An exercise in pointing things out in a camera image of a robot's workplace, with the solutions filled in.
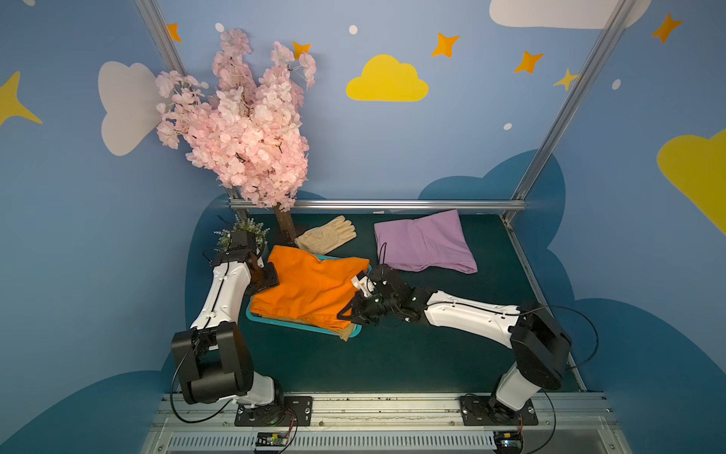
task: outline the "pink flower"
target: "pink flower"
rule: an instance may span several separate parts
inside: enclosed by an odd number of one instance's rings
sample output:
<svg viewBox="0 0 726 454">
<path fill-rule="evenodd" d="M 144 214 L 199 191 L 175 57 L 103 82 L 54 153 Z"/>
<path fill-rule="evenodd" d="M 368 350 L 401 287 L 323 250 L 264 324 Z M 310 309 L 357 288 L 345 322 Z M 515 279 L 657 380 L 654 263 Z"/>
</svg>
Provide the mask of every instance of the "pink flower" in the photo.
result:
<svg viewBox="0 0 726 454">
<path fill-rule="evenodd" d="M 174 90 L 174 81 L 168 73 L 162 72 L 156 76 L 156 86 L 159 88 L 159 94 L 168 98 L 172 90 Z"/>
<path fill-rule="evenodd" d="M 178 148 L 181 135 L 192 148 L 187 160 L 214 171 L 225 187 L 237 186 L 257 206 L 289 210 L 295 194 L 306 181 L 309 146 L 300 135 L 298 107 L 303 90 L 290 79 L 287 64 L 293 53 L 279 42 L 271 53 L 275 65 L 266 70 L 258 86 L 243 56 L 251 52 L 241 30 L 221 34 L 212 71 L 219 89 L 206 97 L 195 87 L 207 89 L 192 76 L 171 71 L 157 77 L 160 93 L 173 104 L 160 103 L 160 141 Z M 307 86 L 314 84 L 315 60 L 300 58 Z"/>
<path fill-rule="evenodd" d="M 273 45 L 274 49 L 272 50 L 271 57 L 275 65 L 284 65 L 295 61 L 295 54 L 293 54 L 293 51 L 289 50 L 278 41 L 275 41 Z"/>
</svg>

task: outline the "purple cloth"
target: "purple cloth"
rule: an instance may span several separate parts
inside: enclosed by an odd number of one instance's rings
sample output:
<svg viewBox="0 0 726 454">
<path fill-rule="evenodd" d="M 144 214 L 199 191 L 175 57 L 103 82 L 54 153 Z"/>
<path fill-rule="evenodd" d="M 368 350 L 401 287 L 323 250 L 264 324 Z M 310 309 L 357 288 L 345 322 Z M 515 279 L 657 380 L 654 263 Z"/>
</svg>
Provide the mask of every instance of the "purple cloth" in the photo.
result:
<svg viewBox="0 0 726 454">
<path fill-rule="evenodd" d="M 450 268 L 468 275 L 477 271 L 456 210 L 419 219 L 378 222 L 373 227 L 379 263 L 402 271 L 428 267 Z"/>
</svg>

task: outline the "orange cloth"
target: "orange cloth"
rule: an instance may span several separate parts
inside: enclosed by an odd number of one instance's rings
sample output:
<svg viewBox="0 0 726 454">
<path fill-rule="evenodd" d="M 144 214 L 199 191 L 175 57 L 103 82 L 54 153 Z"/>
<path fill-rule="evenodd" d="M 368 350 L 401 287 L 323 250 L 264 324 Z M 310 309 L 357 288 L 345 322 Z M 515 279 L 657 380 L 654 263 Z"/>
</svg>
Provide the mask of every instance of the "orange cloth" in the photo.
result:
<svg viewBox="0 0 726 454">
<path fill-rule="evenodd" d="M 275 246 L 267 261 L 274 263 L 280 284 L 257 293 L 250 312 L 302 320 L 332 330 L 350 325 L 338 320 L 338 312 L 355 295 L 351 279 L 368 269 L 368 260 L 320 260 L 301 249 Z"/>
</svg>

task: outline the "wire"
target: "wire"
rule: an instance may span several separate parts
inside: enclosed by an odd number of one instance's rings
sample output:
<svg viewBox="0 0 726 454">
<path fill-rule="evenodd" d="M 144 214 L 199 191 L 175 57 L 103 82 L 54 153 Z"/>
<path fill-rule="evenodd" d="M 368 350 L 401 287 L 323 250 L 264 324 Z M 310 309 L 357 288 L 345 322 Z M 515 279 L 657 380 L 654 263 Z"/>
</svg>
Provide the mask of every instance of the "wire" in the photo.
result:
<svg viewBox="0 0 726 454">
<path fill-rule="evenodd" d="M 282 454 L 286 449 L 290 447 L 290 445 L 295 441 L 295 437 L 298 436 L 298 415 L 295 414 L 295 411 L 291 408 L 290 412 L 292 413 L 293 420 L 290 422 L 290 428 L 292 428 L 293 423 L 295 423 L 295 433 L 293 434 L 293 438 L 290 439 L 290 441 L 285 445 L 284 448 L 282 448 L 277 454 Z"/>
<path fill-rule="evenodd" d="M 231 266 L 232 266 L 232 263 L 231 263 L 231 262 L 227 262 L 227 269 L 226 269 L 226 270 L 224 270 L 224 276 L 222 276 L 222 283 L 223 283 L 223 284 L 224 284 L 224 278 L 226 278 L 226 277 L 227 277 L 227 273 L 229 272 L 229 267 L 231 267 Z M 219 300 L 219 295 L 221 295 L 221 293 L 222 293 L 222 289 L 221 289 L 221 285 L 220 285 L 220 286 L 219 286 L 219 290 L 217 290 L 217 296 L 215 296 L 215 297 L 214 297 L 214 304 L 212 304 L 212 309 L 211 309 L 211 311 L 210 311 L 210 314 L 211 314 L 212 312 L 214 312 L 214 309 L 215 309 L 215 308 L 217 307 L 217 301 Z M 211 315 L 210 315 L 210 316 L 209 316 L 209 318 L 207 319 L 207 323 L 205 323 L 205 324 L 204 324 L 204 327 L 203 327 L 202 329 L 204 329 L 204 328 L 207 328 L 207 325 L 209 325 L 209 322 L 210 322 L 210 321 L 212 321 L 212 317 L 211 317 Z"/>
<path fill-rule="evenodd" d="M 555 435 L 555 429 L 557 428 L 557 413 L 555 413 L 555 405 L 552 404 L 552 399 L 550 399 L 550 396 L 547 394 L 547 392 L 543 389 L 542 392 L 544 392 L 544 395 L 547 396 L 547 400 L 550 401 L 550 405 L 552 406 L 552 419 L 554 420 L 552 423 L 552 431 L 550 432 L 550 438 L 547 439 L 546 442 L 540 447 L 538 447 L 536 450 L 529 451 L 527 454 L 534 454 L 537 451 L 541 450 L 543 447 L 547 446 L 547 443 L 550 442 L 552 439 L 552 436 Z"/>
<path fill-rule="evenodd" d="M 378 264 L 382 265 L 386 262 L 386 251 L 388 250 L 388 241 L 386 241 L 384 244 L 380 245 L 380 249 L 378 249 Z"/>
<path fill-rule="evenodd" d="M 233 225 L 233 224 L 232 224 L 232 223 L 231 223 L 230 221 L 227 221 L 227 220 L 226 220 L 225 218 L 223 218 L 223 217 L 221 216 L 221 214 L 217 214 L 217 217 L 218 217 L 218 218 L 219 218 L 219 219 L 220 219 L 220 220 L 221 220 L 221 221 L 222 221 L 223 223 L 225 223 L 225 224 L 229 225 L 230 227 L 234 227 L 234 225 Z"/>
<path fill-rule="evenodd" d="M 204 418 L 204 419 L 195 419 L 194 421 L 188 421 L 187 419 L 184 419 L 184 418 L 182 418 L 182 417 L 181 417 L 181 416 L 180 416 L 180 415 L 179 415 L 179 414 L 178 414 L 178 413 L 176 412 L 176 408 L 174 407 L 174 381 L 176 380 L 176 376 L 177 376 L 177 374 L 179 374 L 179 368 L 180 368 L 180 367 L 182 366 L 182 364 L 184 364 L 184 360 L 185 360 L 185 359 L 187 358 L 187 356 L 189 356 L 189 353 L 190 353 L 191 351 L 192 351 L 192 350 L 190 349 L 190 350 L 189 350 L 189 351 L 188 351 L 188 352 L 187 352 L 187 353 L 186 353 L 186 354 L 184 355 L 184 357 L 183 357 L 183 358 L 181 359 L 181 361 L 179 361 L 179 365 L 178 365 L 178 366 L 176 366 L 176 371 L 174 371 L 174 376 L 173 376 L 173 377 L 171 377 L 171 391 L 169 392 L 169 402 L 171 403 L 171 411 L 173 411 L 173 412 L 174 412 L 174 415 L 175 415 L 175 416 L 176 416 L 176 417 L 177 417 L 177 418 L 178 418 L 178 419 L 179 419 L 179 420 L 180 420 L 180 421 L 181 421 L 182 423 L 187 423 L 187 424 L 196 424 L 196 423 L 203 423 L 204 421 L 209 421 L 210 419 L 212 419 L 212 418 L 214 418 L 215 416 L 217 416 L 217 415 L 218 415 L 219 413 L 222 413 L 222 411 L 224 410 L 224 408 L 225 408 L 225 407 L 226 407 L 226 406 L 227 406 L 227 405 L 228 405 L 228 404 L 229 404 L 229 403 L 230 403 L 230 402 L 231 402 L 232 400 L 234 400 L 234 398 L 232 398 L 232 399 L 228 400 L 228 401 L 227 401 L 227 402 L 226 402 L 226 403 L 225 403 L 224 405 L 222 405 L 222 408 L 220 408 L 219 410 L 217 410 L 217 411 L 216 411 L 216 412 L 215 412 L 215 413 L 214 413 L 214 414 L 213 414 L 212 416 L 208 416 L 207 418 Z"/>
<path fill-rule="evenodd" d="M 212 249 L 205 249 L 204 251 L 202 251 L 202 257 L 204 257 L 205 259 L 207 259 L 207 262 L 209 262 L 211 264 L 212 263 L 212 259 L 210 259 L 209 257 L 207 257 L 207 254 L 206 254 L 207 251 L 216 251 L 216 249 L 212 248 Z"/>
<path fill-rule="evenodd" d="M 570 366 L 566 370 L 571 370 L 571 369 L 574 369 L 574 368 L 578 368 L 581 365 L 589 362 L 595 356 L 595 353 L 597 353 L 598 349 L 600 348 L 600 335 L 597 333 L 597 328 L 595 328 L 595 324 L 592 322 L 592 320 L 589 319 L 582 312 L 580 312 L 578 310 L 575 310 L 575 309 L 572 309 L 571 307 L 566 307 L 566 306 L 541 306 L 541 307 L 537 307 L 536 309 L 532 309 L 531 311 L 522 312 L 521 314 L 519 314 L 519 316 L 521 317 L 522 315 L 531 314 L 532 312 L 538 311 L 540 309 L 544 309 L 545 307 L 554 307 L 554 308 L 557 308 L 557 309 L 567 309 L 568 311 L 572 311 L 572 312 L 575 312 L 577 314 L 580 314 L 585 320 L 587 320 L 587 322 L 590 324 L 590 326 L 592 326 L 592 332 L 595 333 L 595 348 L 592 350 L 592 353 L 590 354 L 589 357 L 587 357 L 587 359 L 585 361 L 582 361 L 582 362 L 580 362 L 578 364 L 575 364 L 573 366 Z"/>
</svg>

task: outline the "teal tray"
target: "teal tray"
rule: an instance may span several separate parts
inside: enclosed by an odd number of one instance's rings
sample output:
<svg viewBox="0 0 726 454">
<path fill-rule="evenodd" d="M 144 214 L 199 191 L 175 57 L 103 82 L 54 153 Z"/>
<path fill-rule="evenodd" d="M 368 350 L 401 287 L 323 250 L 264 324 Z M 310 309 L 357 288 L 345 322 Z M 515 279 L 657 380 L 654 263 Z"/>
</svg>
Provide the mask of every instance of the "teal tray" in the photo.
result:
<svg viewBox="0 0 726 454">
<path fill-rule="evenodd" d="M 321 260 L 338 260 L 340 257 L 331 257 L 331 256 L 319 256 L 318 254 L 315 254 L 315 256 L 318 259 Z M 337 336 L 338 334 L 333 333 L 332 331 L 326 330 L 325 328 L 318 328 L 317 326 L 310 326 L 310 325 L 301 325 L 300 323 L 292 323 L 292 322 L 283 322 L 281 320 L 273 320 L 265 317 L 261 317 L 260 315 L 255 315 L 252 312 L 250 312 L 250 306 L 252 306 L 252 298 L 250 298 L 250 303 L 247 305 L 247 310 L 245 311 L 245 314 L 247 315 L 247 318 L 253 322 L 260 322 L 260 323 L 267 323 L 268 325 L 276 325 L 276 326 L 285 326 L 287 328 L 295 328 L 296 330 L 305 330 L 305 331 L 313 331 L 315 333 L 322 333 L 322 334 L 330 334 L 332 336 Z M 358 336 L 358 333 L 361 332 L 361 325 L 353 324 L 355 328 L 353 328 L 353 333 L 348 337 L 350 339 L 351 337 Z"/>
</svg>

